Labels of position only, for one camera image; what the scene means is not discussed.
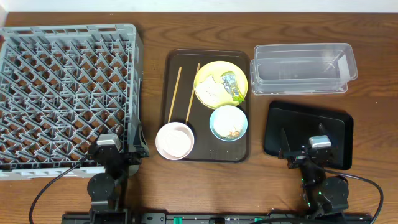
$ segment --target clear plastic container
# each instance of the clear plastic container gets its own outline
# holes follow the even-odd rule
[[[250,69],[256,95],[345,93],[358,77],[350,44],[258,45]]]

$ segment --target wooden chopstick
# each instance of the wooden chopstick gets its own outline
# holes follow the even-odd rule
[[[174,100],[175,100],[175,95],[177,94],[178,83],[180,81],[181,69],[182,69],[182,67],[180,67],[180,69],[178,70],[177,81],[175,82],[174,94],[173,94],[173,99],[172,99],[172,106],[170,107],[169,120],[167,121],[168,123],[170,122],[170,119],[172,118]]]
[[[198,63],[198,67],[197,67],[197,72],[196,72],[196,74],[198,73],[199,68],[200,68],[200,63]],[[192,106],[192,100],[193,100],[193,93],[194,93],[194,92],[195,92],[195,90],[194,90],[193,87],[192,87],[191,100],[189,101],[188,112],[187,112],[187,118],[185,119],[185,124],[188,123],[188,118],[189,118],[189,114],[190,114],[190,112],[191,112],[191,106]]]

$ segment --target gray plastic dish rack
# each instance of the gray plastic dish rack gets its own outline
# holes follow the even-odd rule
[[[117,124],[123,151],[147,153],[139,121],[144,46],[132,24],[0,32],[0,180],[59,175]],[[86,161],[68,176],[100,172]]]

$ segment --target white wall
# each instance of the white wall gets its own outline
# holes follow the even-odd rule
[[[6,23],[8,12],[0,4],[0,27],[3,27]]]
[[[398,12],[398,0],[0,0],[14,11]]]

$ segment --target plate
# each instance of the plate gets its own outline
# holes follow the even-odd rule
[[[201,69],[199,69],[193,81],[193,89],[195,90],[195,94],[199,99],[199,101],[203,103],[205,106],[211,109],[217,109],[220,106],[224,105],[231,105],[231,106],[239,105],[238,101],[234,101],[232,100],[232,98],[228,97],[229,94],[227,92],[225,92],[224,95],[221,95],[221,102],[214,103],[212,105],[205,104],[203,100],[200,98],[200,95],[197,93],[197,85],[199,83],[204,82],[210,75],[213,76],[213,79],[216,83],[223,84],[224,81],[221,79],[221,76],[222,74],[228,71],[232,71],[235,74],[238,88],[241,94],[243,95],[243,98],[246,97],[246,94],[248,93],[248,80],[244,72],[238,66],[234,65],[233,63],[224,62],[224,61],[210,62],[205,66],[203,66]]]

